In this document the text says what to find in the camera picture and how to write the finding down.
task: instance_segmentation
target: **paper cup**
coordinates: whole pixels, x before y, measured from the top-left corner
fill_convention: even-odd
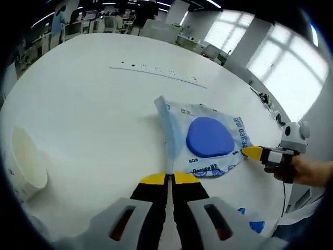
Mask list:
[[[46,168],[40,164],[39,152],[22,128],[11,133],[11,151],[6,152],[5,166],[20,201],[25,202],[47,183]]]

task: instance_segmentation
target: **cable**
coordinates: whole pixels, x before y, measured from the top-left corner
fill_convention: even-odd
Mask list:
[[[284,199],[283,199],[283,209],[282,209],[281,217],[283,216],[283,213],[285,211],[285,206],[286,206],[286,186],[285,186],[284,181],[283,181],[283,195],[284,195]]]
[[[280,126],[284,126],[284,125],[286,125],[286,123],[283,122],[283,121],[281,120],[281,114],[280,114],[280,113],[278,113],[278,114],[276,115],[275,120],[277,121],[277,123],[278,123]]]

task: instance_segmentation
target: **blue sponge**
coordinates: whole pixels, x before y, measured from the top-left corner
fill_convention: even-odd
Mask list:
[[[209,158],[229,154],[234,150],[235,141],[219,121],[199,117],[188,128],[186,145],[194,155]]]

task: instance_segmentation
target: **desk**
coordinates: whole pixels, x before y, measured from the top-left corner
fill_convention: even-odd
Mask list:
[[[183,35],[178,35],[176,43],[179,44],[180,47],[188,49],[189,51],[194,51],[194,49],[200,45],[199,42],[189,39]]]
[[[34,41],[32,41],[31,46],[25,51],[25,55],[29,57],[30,61],[37,60],[40,56],[44,55],[49,51],[49,37],[51,33],[41,35]],[[37,53],[38,48],[41,47],[41,55]]]
[[[110,69],[122,61],[182,72],[207,89]],[[48,226],[51,239],[83,232],[95,214],[129,197],[141,178],[164,171],[164,139],[153,103],[160,95],[241,116],[253,144],[274,147],[280,141],[278,124],[250,86],[218,64],[146,37],[77,36],[30,67],[0,113],[3,150],[10,149],[11,130],[18,126],[41,151],[48,184],[27,207]],[[246,160],[225,176],[201,182],[209,195],[235,208],[257,211],[263,218],[281,214],[282,183],[257,162]],[[290,192],[286,184],[287,202]]]

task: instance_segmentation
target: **window blinds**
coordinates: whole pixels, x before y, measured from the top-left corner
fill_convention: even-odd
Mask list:
[[[204,41],[226,53],[229,50],[233,51],[253,19],[252,14],[224,10],[217,17]]]
[[[299,121],[322,89],[328,64],[305,39],[276,24],[247,68],[278,100],[291,121]]]

